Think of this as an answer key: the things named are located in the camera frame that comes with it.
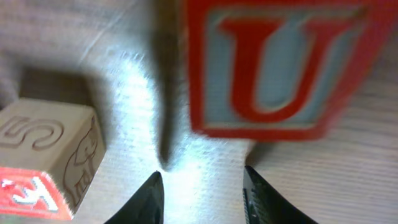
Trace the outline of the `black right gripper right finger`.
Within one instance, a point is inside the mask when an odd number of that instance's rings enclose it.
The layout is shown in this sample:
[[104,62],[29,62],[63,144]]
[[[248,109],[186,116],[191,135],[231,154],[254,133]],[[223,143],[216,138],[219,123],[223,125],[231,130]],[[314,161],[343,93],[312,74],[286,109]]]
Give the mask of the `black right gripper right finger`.
[[243,199],[247,224],[316,224],[251,166],[244,167]]

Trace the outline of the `red E block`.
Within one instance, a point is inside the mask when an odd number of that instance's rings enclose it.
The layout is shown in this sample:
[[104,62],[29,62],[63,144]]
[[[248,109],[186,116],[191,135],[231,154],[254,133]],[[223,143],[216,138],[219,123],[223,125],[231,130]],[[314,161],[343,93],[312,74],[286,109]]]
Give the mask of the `red E block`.
[[72,220],[104,154],[92,107],[11,103],[1,110],[1,213]]

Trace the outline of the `red U block moved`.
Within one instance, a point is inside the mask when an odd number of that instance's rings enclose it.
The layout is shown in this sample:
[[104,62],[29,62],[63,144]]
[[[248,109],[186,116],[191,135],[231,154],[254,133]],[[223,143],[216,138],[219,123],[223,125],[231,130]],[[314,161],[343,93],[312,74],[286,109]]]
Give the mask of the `red U block moved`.
[[194,132],[322,138],[397,22],[381,0],[190,0],[183,38]]

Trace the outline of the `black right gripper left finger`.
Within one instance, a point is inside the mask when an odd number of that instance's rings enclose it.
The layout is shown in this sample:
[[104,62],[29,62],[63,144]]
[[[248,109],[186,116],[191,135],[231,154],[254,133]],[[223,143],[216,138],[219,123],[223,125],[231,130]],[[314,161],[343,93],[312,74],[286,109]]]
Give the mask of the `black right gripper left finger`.
[[105,224],[163,224],[164,185],[154,172]]

